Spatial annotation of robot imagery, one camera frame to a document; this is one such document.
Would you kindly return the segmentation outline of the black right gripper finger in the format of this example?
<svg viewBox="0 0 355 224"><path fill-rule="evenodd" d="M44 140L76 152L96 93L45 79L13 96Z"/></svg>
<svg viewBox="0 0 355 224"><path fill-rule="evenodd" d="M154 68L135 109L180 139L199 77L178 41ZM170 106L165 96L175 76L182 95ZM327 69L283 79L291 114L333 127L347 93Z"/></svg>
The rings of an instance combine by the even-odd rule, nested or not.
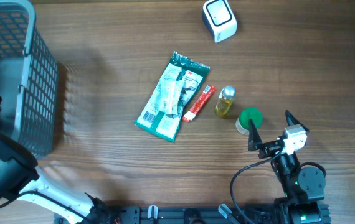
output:
<svg viewBox="0 0 355 224"><path fill-rule="evenodd" d="M289 126L300 125L305 130L306 133L310 131L305 125L299 122L288 110L285 111L285 118L287 121L287 125Z"/></svg>
<svg viewBox="0 0 355 224"><path fill-rule="evenodd" d="M248 136L248 150L249 151L257 151L262 148L262 139L257 131L255 123L253 119L249 119L249 136Z"/></svg>

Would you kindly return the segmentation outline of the green lid jar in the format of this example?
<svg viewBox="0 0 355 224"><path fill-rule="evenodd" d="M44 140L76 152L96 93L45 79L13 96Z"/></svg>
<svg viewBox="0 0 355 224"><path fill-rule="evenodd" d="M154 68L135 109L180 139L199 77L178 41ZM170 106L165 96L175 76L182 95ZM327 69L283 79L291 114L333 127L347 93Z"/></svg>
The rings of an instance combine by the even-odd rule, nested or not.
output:
<svg viewBox="0 0 355 224"><path fill-rule="evenodd" d="M235 126L239 133L248 135L250 129L250 120L253 121L256 128L263 123L262 112L254 107L244 109L236 120Z"/></svg>

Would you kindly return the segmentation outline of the yellow Vim liquid bottle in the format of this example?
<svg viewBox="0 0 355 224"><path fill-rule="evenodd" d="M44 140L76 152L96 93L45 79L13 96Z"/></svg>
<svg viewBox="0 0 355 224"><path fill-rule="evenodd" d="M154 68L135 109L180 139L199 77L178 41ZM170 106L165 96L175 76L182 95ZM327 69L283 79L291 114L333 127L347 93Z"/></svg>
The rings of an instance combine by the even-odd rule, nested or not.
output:
<svg viewBox="0 0 355 224"><path fill-rule="evenodd" d="M235 98L235 88L225 86L219 94L218 102L215 106L215 113L219 117L225 117L232 106Z"/></svg>

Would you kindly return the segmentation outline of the red toothpaste tube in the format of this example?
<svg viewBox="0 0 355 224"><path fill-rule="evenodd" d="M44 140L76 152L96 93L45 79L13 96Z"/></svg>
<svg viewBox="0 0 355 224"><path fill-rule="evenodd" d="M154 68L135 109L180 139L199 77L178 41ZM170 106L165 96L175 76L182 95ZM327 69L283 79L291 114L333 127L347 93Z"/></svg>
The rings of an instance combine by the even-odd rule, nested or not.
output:
<svg viewBox="0 0 355 224"><path fill-rule="evenodd" d="M182 120L190 123L193 119L197 116L201 109L206 105L209 99L213 96L215 91L217 90L216 87L213 85L207 85L204 91L201 93L197 101L192 105L189 111L183 116Z"/></svg>

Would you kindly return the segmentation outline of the green 3M gloves packet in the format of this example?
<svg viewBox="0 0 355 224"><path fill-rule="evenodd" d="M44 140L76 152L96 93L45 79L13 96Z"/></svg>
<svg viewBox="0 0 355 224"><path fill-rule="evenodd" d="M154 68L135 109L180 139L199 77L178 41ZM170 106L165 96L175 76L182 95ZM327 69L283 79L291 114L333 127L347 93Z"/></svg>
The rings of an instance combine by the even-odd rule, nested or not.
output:
<svg viewBox="0 0 355 224"><path fill-rule="evenodd" d="M173 142L179 129L184 107L200 89L210 67L195 62L177 52L174 52L161 75L149 101L135 121L135 125L147 132ZM161 101L161 80L184 80L178 115L171 117L159 110Z"/></svg>

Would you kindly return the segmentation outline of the light green wipes pack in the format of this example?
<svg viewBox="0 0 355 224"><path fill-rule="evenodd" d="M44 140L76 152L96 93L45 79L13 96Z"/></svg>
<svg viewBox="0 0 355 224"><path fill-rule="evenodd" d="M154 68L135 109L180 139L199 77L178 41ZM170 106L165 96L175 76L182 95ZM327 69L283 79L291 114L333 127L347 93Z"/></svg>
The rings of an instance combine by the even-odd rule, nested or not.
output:
<svg viewBox="0 0 355 224"><path fill-rule="evenodd" d="M176 117L178 101L181 96L184 80L161 80L161 101L159 110L164 114Z"/></svg>

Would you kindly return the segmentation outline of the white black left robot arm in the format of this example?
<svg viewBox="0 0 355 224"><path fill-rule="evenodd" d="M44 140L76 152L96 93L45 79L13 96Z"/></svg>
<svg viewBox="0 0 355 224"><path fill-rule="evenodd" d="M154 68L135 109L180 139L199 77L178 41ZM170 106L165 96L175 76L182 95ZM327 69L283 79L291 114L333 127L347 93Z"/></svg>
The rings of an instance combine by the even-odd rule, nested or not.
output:
<svg viewBox="0 0 355 224"><path fill-rule="evenodd" d="M76 192L50 178L22 145L0 133L0 204L16 200L44 207L69 223L115 223L118 214L99 198Z"/></svg>

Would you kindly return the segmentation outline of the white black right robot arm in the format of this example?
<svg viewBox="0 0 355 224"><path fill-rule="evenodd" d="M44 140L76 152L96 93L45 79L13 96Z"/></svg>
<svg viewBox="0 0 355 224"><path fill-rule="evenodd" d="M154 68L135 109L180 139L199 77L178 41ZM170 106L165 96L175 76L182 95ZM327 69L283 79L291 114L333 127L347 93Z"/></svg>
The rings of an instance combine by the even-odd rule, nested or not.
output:
<svg viewBox="0 0 355 224"><path fill-rule="evenodd" d="M267 223L330 223L329 208L324 199L326 170L315 162L300 163L296 151L306 145L309 129L289 111L285 111L287 127L275 141L262 142L252 119L249 120L248 149L258 151L259 158L271 158L271 167L282 185L284 197L273 204L256 205L256 212L270 212Z"/></svg>

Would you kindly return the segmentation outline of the white barcode scanner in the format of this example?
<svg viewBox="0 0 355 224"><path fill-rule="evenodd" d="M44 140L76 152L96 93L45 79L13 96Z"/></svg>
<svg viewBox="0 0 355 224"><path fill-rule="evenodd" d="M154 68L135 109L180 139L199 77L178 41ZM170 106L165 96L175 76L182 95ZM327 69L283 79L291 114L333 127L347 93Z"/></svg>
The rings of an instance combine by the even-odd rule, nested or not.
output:
<svg viewBox="0 0 355 224"><path fill-rule="evenodd" d="M228 0L208 0L202 7L202 20L215 43L237 32L237 20Z"/></svg>

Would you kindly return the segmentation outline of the grey plastic shopping basket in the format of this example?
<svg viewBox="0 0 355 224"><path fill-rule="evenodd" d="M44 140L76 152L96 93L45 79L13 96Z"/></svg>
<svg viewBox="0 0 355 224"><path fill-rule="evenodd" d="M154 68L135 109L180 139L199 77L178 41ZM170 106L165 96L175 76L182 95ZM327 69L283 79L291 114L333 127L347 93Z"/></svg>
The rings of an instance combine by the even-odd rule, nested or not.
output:
<svg viewBox="0 0 355 224"><path fill-rule="evenodd" d="M37 159L52 152L59 69L29 1L0 1L0 132Z"/></svg>

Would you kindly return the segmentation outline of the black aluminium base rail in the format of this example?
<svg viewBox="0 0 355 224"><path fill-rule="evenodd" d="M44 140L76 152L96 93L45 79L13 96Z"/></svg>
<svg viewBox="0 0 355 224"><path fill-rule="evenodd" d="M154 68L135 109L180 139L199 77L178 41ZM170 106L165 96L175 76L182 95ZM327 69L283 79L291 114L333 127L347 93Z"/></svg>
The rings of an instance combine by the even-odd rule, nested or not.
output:
<svg viewBox="0 0 355 224"><path fill-rule="evenodd" d="M306 210L305 207L284 207L273 204L250 204L243 212L254 223L331 223L326 204ZM217 207L120 207L114 223L246 223L236 208L228 210Z"/></svg>

